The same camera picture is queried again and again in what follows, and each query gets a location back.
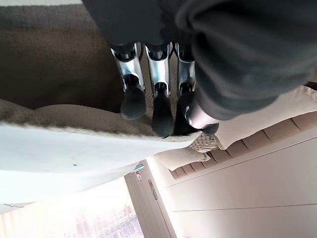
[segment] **wooden door frame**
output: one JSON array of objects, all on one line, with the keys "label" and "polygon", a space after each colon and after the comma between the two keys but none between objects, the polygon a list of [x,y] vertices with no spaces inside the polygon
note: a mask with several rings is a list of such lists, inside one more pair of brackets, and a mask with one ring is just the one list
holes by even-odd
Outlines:
[{"label": "wooden door frame", "polygon": [[177,238],[148,163],[143,160],[140,164],[145,166],[139,171],[142,181],[135,173],[129,173],[124,178],[144,238]]}]

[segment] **gray fabric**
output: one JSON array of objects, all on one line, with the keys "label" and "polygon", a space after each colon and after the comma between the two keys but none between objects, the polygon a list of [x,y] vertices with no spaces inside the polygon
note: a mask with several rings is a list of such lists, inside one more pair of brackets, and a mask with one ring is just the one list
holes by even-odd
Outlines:
[{"label": "gray fabric", "polygon": [[81,0],[1,0],[0,6],[50,6],[81,4]]},{"label": "gray fabric", "polygon": [[316,0],[186,0],[176,24],[194,35],[195,97],[215,119],[268,106],[317,65]]},{"label": "gray fabric", "polygon": [[64,126],[31,109],[0,99],[0,122],[16,125]]},{"label": "gray fabric", "polygon": [[74,128],[106,131],[114,134],[153,136],[151,123],[144,119],[125,120],[120,114],[78,105],[51,105],[36,112]]},{"label": "gray fabric", "polygon": [[0,98],[119,112],[111,52],[83,5],[0,7]]}]

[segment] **beige upholstery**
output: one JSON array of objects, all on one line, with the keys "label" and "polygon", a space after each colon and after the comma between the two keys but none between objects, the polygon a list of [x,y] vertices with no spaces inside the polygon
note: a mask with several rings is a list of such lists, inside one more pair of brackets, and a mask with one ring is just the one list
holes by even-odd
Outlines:
[{"label": "beige upholstery", "polygon": [[270,138],[263,130],[260,130],[253,135],[242,139],[242,141],[250,150],[256,150],[272,143]]},{"label": "beige upholstery", "polygon": [[248,153],[250,150],[242,140],[238,140],[229,146],[227,151],[232,157],[238,157]]},{"label": "beige upholstery", "polygon": [[216,160],[218,163],[232,159],[231,155],[226,150],[212,150],[211,154],[214,160]]},{"label": "beige upholstery", "polygon": [[313,112],[294,117],[292,120],[300,130],[304,131],[316,126],[316,118],[317,112]]},{"label": "beige upholstery", "polygon": [[282,139],[285,139],[289,136],[298,134],[301,130],[298,129],[292,119],[287,119],[272,125],[264,129],[264,132],[270,138],[271,141],[276,142]]},{"label": "beige upholstery", "polygon": [[183,166],[183,169],[184,169],[184,171],[185,171],[185,173],[186,173],[187,175],[191,175],[191,174],[193,174],[193,173],[196,173],[196,171],[194,170],[194,168],[192,167],[191,164],[188,164],[188,165]]},{"label": "beige upholstery", "polygon": [[264,130],[260,130],[242,140],[238,140],[230,145],[227,150],[217,149],[209,151],[207,152],[207,155],[210,156],[210,160],[185,165],[177,168],[175,171],[171,171],[171,174],[174,179],[180,179],[195,172],[215,166],[218,163],[244,155],[249,151],[259,149],[263,146],[298,134],[301,131],[311,129],[315,126],[317,126],[317,112],[299,115],[281,121]]},{"label": "beige upholstery", "polygon": [[196,172],[204,170],[206,168],[202,162],[193,162],[191,163],[191,165]]},{"label": "beige upholstery", "polygon": [[213,156],[208,152],[208,155],[210,155],[210,159],[208,161],[202,162],[205,168],[209,168],[211,166],[217,165],[218,162],[213,158]]}]

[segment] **dark gray sleeve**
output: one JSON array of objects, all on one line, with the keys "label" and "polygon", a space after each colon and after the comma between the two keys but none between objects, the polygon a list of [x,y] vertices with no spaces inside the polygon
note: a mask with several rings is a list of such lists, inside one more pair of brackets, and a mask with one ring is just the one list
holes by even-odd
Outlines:
[{"label": "dark gray sleeve", "polygon": [[194,34],[196,99],[216,119],[269,105],[317,65],[316,0],[188,0],[176,24]]}]

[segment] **white wall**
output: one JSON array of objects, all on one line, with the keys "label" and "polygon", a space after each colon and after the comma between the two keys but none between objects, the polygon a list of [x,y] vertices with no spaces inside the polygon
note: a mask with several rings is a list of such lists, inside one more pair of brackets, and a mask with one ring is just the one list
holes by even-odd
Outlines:
[{"label": "white wall", "polygon": [[170,180],[166,170],[156,164],[156,176],[164,177],[160,192],[168,203],[172,221],[181,226],[178,236],[317,237],[314,135],[316,130],[302,133],[262,149],[267,150],[262,151],[262,156],[250,157],[249,153],[233,159],[237,164],[222,163],[216,170],[181,181]]}]

